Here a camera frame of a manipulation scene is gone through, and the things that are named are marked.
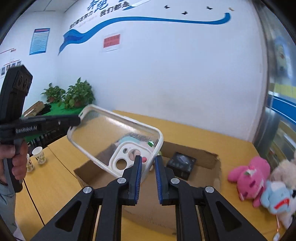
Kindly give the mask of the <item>left hand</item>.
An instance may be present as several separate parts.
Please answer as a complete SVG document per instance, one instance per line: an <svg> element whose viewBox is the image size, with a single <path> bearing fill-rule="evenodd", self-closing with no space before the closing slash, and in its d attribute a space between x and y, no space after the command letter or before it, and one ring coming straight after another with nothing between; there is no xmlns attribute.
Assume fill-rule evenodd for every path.
<svg viewBox="0 0 296 241"><path fill-rule="evenodd" d="M25 178L27 173L27 152L28 144L23 141L20 147L19 154L16 154L14 145L1 145L0 155L1 155L1 169L0 169L0 178L1 184L7 185L6 177L4 175L4 166L3 159L12 158L13 168L12 173L16 180L22 180Z"/></svg>

